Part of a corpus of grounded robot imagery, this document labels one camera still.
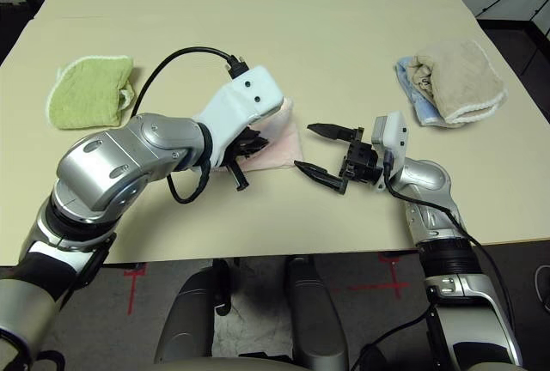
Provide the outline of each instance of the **beige tabletop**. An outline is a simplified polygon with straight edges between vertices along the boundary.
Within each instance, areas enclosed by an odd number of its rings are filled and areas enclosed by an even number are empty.
[[[451,38],[486,50],[510,92],[496,115],[457,130],[420,127],[395,77],[398,58]],[[46,0],[0,68],[0,265],[17,260],[62,154],[87,131],[58,131],[45,102],[58,67],[83,55],[134,57],[131,80],[175,49],[205,45],[265,65],[295,101],[306,161],[337,173],[345,145],[305,127],[363,126],[401,110],[408,156],[439,162],[470,233],[483,243],[538,240],[547,227],[550,126],[460,0]],[[143,112],[190,116],[228,81],[209,55],[174,61],[151,86]],[[164,181],[125,214],[108,262],[348,252],[412,246],[399,201],[351,183],[344,196],[295,168],[255,171],[236,192],[215,173],[203,195],[177,204]],[[174,176],[191,191],[193,173]]]

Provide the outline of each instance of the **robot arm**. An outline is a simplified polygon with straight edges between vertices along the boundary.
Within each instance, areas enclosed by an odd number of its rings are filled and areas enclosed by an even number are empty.
[[[55,316],[74,290],[93,280],[119,219],[150,182],[191,167],[225,166],[226,150],[247,126],[282,103],[277,84],[259,66],[223,86],[195,119],[139,114],[70,148],[20,263],[0,280],[0,368],[32,364]]]
[[[435,162],[406,157],[408,129],[402,114],[376,118],[372,145],[361,142],[363,128],[314,124],[309,129],[350,142],[339,177],[316,165],[295,162],[311,179],[342,194],[348,180],[357,180],[372,184],[375,192],[388,189],[405,199],[406,219],[419,250],[431,303],[427,323],[436,368],[464,370],[482,362],[521,366],[510,323],[491,279],[481,271],[470,239],[445,212],[427,205],[449,210],[462,224],[450,196],[449,174]]]

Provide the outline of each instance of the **gray carpet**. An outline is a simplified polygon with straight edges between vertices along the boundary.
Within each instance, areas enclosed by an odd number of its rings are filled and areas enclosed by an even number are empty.
[[[525,367],[531,371],[548,370],[550,314],[536,299],[533,273],[538,265],[550,264],[550,241],[489,249],[514,301],[517,338]],[[394,277],[392,262],[373,252],[317,255],[315,262],[342,320],[351,360],[363,344],[417,317],[427,306],[423,272],[415,254],[393,262]],[[136,369],[151,364],[163,322],[178,290],[195,271],[209,263],[149,263],[144,270],[134,271],[135,275],[132,271],[101,269],[95,281],[77,292],[59,315],[44,348],[62,351],[69,370]],[[282,288],[283,267],[283,257],[242,258],[240,268],[233,266],[238,290],[232,312],[216,317],[214,356],[255,351],[290,354],[290,315]],[[135,289],[130,303],[133,280]],[[550,280],[543,278],[541,287],[543,292],[550,292]],[[425,324],[416,325],[381,344],[394,369],[430,369],[425,332]],[[34,369],[52,368],[42,363]]]

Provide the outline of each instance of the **red tape mark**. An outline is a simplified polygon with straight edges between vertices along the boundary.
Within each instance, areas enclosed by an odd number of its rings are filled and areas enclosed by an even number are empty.
[[[392,283],[397,284],[397,273],[395,272],[395,264],[399,262],[399,257],[386,258],[381,252],[379,252],[378,260],[384,264],[389,264],[389,273],[392,276]],[[403,287],[394,287],[395,298],[397,298],[398,300],[401,299],[400,288],[403,288]]]
[[[128,315],[131,315],[132,309],[134,307],[134,295],[136,294],[136,278],[145,276],[145,269],[147,264],[139,270],[129,270],[124,271],[125,277],[131,277],[131,287],[130,287],[130,299],[128,300]]]

